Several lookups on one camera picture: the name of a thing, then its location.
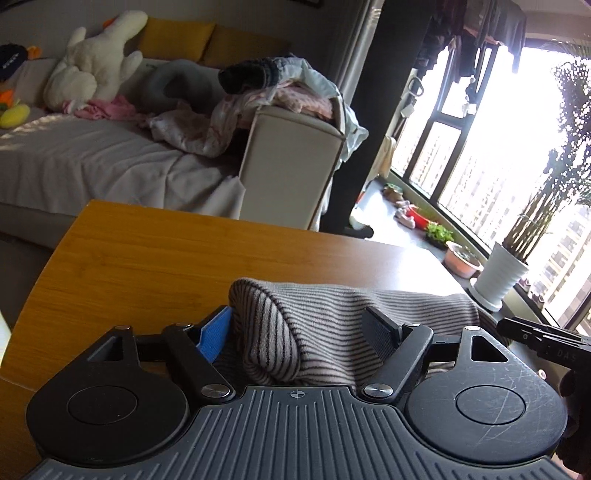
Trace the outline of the grey striped knit garment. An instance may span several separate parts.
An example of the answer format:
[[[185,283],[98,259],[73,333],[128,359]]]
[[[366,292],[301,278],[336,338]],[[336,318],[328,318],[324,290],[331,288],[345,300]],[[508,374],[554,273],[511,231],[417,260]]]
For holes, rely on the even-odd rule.
[[[383,362],[362,332],[374,307],[402,324],[455,335],[479,322],[465,295],[273,283],[242,278],[228,293],[243,369],[259,385],[348,385],[358,388]]]

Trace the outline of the hanging dark clothes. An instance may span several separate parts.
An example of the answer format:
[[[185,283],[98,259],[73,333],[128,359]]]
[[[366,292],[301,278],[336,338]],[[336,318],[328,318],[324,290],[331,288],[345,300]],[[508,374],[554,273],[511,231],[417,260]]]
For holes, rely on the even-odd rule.
[[[513,1],[439,1],[413,68],[424,76],[437,64],[439,53],[456,42],[459,61],[453,68],[456,81],[476,74],[477,54],[486,44],[505,46],[513,56],[512,70],[517,71],[526,25],[525,13]]]

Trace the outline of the white ribbed plant pot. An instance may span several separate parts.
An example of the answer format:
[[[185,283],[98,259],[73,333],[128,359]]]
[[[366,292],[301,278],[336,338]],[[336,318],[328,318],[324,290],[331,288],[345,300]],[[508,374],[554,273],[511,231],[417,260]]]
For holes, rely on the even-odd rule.
[[[507,293],[528,270],[524,262],[496,243],[480,275],[470,281],[468,291],[481,307],[498,312]]]

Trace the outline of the pink bowl planter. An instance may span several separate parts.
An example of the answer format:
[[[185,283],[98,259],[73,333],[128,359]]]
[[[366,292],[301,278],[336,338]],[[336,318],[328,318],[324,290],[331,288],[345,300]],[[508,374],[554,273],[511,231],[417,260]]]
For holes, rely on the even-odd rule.
[[[453,241],[447,241],[446,246],[443,263],[452,273],[470,279],[482,272],[482,263],[467,247]]]

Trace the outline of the small green plant tray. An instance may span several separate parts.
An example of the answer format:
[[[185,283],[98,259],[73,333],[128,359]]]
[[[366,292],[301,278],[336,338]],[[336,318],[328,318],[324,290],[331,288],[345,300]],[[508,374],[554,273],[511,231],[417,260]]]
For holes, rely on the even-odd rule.
[[[449,241],[454,241],[454,233],[437,222],[430,222],[425,229],[425,233],[430,243],[439,245],[441,248],[446,247]]]

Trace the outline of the red small pot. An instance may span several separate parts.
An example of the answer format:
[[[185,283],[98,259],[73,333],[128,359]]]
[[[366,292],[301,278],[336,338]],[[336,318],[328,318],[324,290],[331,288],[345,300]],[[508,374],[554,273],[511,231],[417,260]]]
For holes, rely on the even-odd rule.
[[[409,207],[406,214],[415,220],[415,225],[420,230],[426,230],[432,223],[431,220],[421,214],[414,206]]]

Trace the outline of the tall bamboo plant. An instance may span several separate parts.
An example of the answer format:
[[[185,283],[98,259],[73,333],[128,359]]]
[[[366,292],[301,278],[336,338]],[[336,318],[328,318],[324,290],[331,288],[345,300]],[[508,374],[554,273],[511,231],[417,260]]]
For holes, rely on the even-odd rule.
[[[502,242],[522,263],[527,262],[556,214],[571,204],[590,205],[590,42],[553,40],[551,45],[570,56],[555,69],[561,95],[558,131],[562,145],[549,152],[542,186]]]

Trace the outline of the beige sofa with grey sheet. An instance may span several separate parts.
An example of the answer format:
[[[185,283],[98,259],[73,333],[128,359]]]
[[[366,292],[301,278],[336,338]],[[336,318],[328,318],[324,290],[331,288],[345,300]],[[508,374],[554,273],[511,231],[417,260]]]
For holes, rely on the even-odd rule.
[[[279,106],[252,111],[245,142],[207,157],[155,141],[134,122],[47,114],[51,59],[24,63],[9,87],[32,112],[1,134],[1,230],[53,248],[93,200],[315,230],[345,150],[329,121]]]

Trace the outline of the floral white blanket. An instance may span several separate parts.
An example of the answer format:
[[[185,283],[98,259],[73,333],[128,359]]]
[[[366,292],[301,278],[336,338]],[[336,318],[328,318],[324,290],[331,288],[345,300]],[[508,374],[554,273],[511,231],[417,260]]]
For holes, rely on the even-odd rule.
[[[146,127],[155,141],[185,153],[215,158],[228,148],[239,117],[235,106],[221,102],[209,116],[183,107],[149,118]]]

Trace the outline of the pink cloth on sofa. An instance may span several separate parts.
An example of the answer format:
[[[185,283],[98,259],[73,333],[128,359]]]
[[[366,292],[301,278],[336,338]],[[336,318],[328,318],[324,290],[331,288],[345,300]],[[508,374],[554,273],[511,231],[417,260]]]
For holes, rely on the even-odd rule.
[[[111,120],[125,122],[144,122],[146,116],[140,113],[124,96],[118,95],[111,101],[79,100],[65,101],[61,112],[85,120]]]

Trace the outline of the grey neck pillow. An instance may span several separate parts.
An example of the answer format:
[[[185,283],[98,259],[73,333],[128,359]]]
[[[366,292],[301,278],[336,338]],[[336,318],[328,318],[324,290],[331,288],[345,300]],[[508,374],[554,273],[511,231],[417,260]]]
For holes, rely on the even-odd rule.
[[[146,113],[187,106],[197,114],[209,114],[224,96],[216,69],[179,59],[157,66],[143,80],[139,104]]]

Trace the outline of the yellow plush toy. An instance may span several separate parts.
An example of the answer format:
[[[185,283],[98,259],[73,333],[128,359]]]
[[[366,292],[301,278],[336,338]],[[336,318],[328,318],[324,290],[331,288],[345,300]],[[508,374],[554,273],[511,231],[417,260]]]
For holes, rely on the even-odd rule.
[[[14,105],[1,113],[0,128],[10,130],[23,125],[31,113],[30,107],[26,104]]]

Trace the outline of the orange plush toy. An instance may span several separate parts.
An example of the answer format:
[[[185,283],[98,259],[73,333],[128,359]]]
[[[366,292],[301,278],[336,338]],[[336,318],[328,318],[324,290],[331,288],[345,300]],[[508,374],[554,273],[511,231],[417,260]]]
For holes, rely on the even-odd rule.
[[[0,92],[0,111],[6,111],[13,107],[14,104],[14,91],[3,90]]]

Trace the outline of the grey curtain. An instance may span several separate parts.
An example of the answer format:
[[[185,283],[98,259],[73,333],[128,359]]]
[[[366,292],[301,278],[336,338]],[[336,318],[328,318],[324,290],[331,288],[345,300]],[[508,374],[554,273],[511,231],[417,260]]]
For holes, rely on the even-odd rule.
[[[353,2],[353,24],[339,34],[334,81],[346,103],[351,103],[355,96],[384,4],[384,0]]]

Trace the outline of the black bag on sofa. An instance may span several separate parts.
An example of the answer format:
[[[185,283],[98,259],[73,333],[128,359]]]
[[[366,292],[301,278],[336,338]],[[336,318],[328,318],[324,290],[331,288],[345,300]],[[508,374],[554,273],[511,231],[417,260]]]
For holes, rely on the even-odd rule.
[[[0,46],[0,82],[8,81],[28,59],[27,48],[13,43]]]

